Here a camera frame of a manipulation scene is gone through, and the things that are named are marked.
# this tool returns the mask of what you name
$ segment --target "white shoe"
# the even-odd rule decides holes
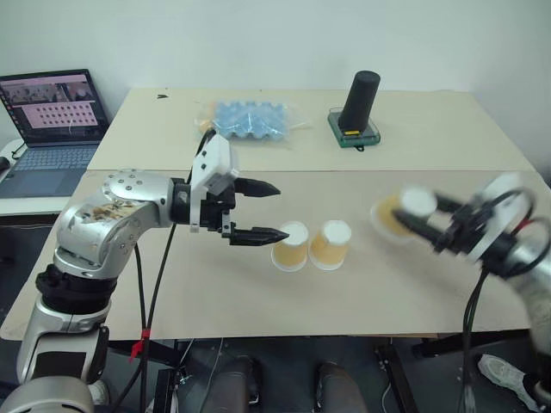
[[[88,390],[90,390],[92,400],[94,400],[94,405],[109,405],[109,389],[101,380],[88,385]]]
[[[514,391],[526,407],[541,413],[536,401],[524,389],[525,374],[507,361],[489,354],[483,354],[478,362],[480,372],[493,384]]]

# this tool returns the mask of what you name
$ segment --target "green base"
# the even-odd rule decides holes
[[[330,112],[327,116],[327,120],[341,148],[371,146],[381,142],[381,134],[371,119],[368,121],[368,127],[366,127],[365,131],[362,133],[345,135],[344,132],[341,131],[341,128],[338,127],[338,117],[340,115],[340,112]]]

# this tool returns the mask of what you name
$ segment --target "laptop keyboard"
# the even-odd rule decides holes
[[[28,151],[14,170],[85,170],[95,152],[95,147]]]

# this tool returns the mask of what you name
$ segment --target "tabletop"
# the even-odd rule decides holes
[[[6,157],[12,166],[15,160],[11,157],[11,152],[15,151],[23,139],[14,139],[0,151],[0,157]],[[24,153],[26,147],[17,152],[17,156]],[[0,172],[0,182],[9,173],[9,170]],[[0,217],[16,215],[47,215],[59,213],[67,204],[70,197],[66,196],[47,196],[37,198],[2,198],[0,199]]]
[[[306,121],[279,142],[234,139],[248,170],[533,170],[472,95],[380,91],[381,143],[341,149],[327,122],[345,90],[132,89],[89,170],[185,170],[200,141],[194,119],[212,102],[280,102]]]
[[[107,171],[88,171],[71,203],[101,187]],[[183,172],[164,172],[185,176]],[[283,273],[270,260],[270,247],[234,247],[217,233],[191,234],[179,226],[166,264],[152,338],[220,336],[393,335],[461,331],[462,315],[478,280],[478,269],[461,257],[437,256],[422,241],[396,246],[369,222],[369,208],[405,183],[417,183],[466,200],[497,171],[254,172],[243,176],[275,184],[282,194],[264,199],[239,196],[232,220],[238,228],[306,224],[311,238],[327,219],[352,228],[344,265],[324,272],[308,263]],[[538,198],[536,213],[547,215],[551,195],[541,177],[521,173]],[[168,229],[149,230],[140,240],[146,302],[164,250]],[[51,262],[55,231],[11,308],[1,330],[20,340],[37,291],[36,275]],[[136,267],[131,258],[112,296],[107,319],[111,339],[139,337]],[[502,281],[490,277],[474,330],[524,329],[523,304]]]

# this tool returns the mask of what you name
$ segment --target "laptop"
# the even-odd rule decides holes
[[[90,73],[1,76],[0,100],[27,145],[0,198],[72,195],[109,126]]]

